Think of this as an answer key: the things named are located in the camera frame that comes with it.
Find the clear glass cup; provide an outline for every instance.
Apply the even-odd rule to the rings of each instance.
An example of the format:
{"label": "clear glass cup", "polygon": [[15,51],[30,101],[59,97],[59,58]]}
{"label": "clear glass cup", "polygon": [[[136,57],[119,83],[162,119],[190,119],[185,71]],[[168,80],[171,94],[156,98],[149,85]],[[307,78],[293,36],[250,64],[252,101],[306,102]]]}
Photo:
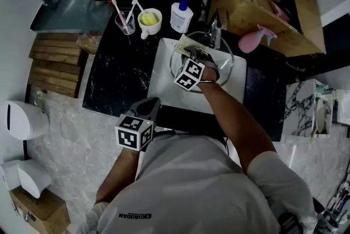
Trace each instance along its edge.
{"label": "clear glass cup", "polygon": [[[128,14],[129,14],[129,10],[121,10],[120,14],[123,16],[124,20],[126,20]],[[133,32],[135,32],[135,18],[133,16],[133,13],[131,13],[131,17],[128,21],[128,23],[126,25],[123,25],[123,23],[120,20],[119,14],[116,15],[115,17],[115,24],[117,24],[117,26],[121,29],[121,31],[125,34],[125,35],[131,35],[133,34]]]}

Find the hand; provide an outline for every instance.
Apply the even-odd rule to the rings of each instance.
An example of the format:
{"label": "hand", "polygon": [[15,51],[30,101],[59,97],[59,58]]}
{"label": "hand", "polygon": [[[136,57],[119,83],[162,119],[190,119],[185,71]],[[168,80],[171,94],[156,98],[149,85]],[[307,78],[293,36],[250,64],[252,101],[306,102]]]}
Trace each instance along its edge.
{"label": "hand", "polygon": [[217,74],[211,67],[205,67],[201,80],[217,81]]}

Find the white sink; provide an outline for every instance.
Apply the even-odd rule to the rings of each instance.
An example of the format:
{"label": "white sink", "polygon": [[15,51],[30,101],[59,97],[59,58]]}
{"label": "white sink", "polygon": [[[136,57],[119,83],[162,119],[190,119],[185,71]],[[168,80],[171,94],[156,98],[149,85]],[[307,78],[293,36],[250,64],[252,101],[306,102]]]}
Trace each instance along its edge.
{"label": "white sink", "polygon": [[[169,70],[169,61],[171,52],[177,42],[178,40],[174,39],[160,39],[147,97],[158,97],[162,105],[213,114],[203,94],[188,92],[173,82],[174,78]],[[211,51],[215,62],[231,59],[230,54],[219,50]],[[181,67],[180,57],[180,54],[174,52],[173,61],[179,64],[178,68]],[[246,84],[247,63],[246,60],[241,57],[234,57],[234,68],[232,69],[229,80],[223,86],[223,89],[242,103]]]}

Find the floor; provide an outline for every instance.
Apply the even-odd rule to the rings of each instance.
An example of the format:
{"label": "floor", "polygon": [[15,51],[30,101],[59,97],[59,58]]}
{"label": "floor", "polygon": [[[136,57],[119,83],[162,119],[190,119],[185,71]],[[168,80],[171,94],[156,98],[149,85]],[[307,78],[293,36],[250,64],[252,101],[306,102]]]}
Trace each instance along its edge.
{"label": "floor", "polygon": [[[49,189],[67,202],[73,233],[93,206],[96,191],[121,152],[115,142],[117,118],[81,107],[94,56],[87,61],[79,97],[72,99],[52,92],[43,95],[50,130],[28,142],[29,156],[48,169]],[[31,91],[31,103],[37,88]],[[282,160],[309,185],[323,205],[332,198],[345,177],[350,160],[347,128],[332,127],[330,138],[282,136],[275,147]]]}

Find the wooden pallet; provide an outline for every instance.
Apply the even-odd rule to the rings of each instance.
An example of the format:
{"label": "wooden pallet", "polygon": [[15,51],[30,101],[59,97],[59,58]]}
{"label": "wooden pallet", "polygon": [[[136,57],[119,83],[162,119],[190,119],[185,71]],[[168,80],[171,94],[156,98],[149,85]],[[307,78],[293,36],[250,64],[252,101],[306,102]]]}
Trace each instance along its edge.
{"label": "wooden pallet", "polygon": [[28,83],[69,97],[78,97],[88,54],[76,45],[79,34],[39,34],[30,58]]}

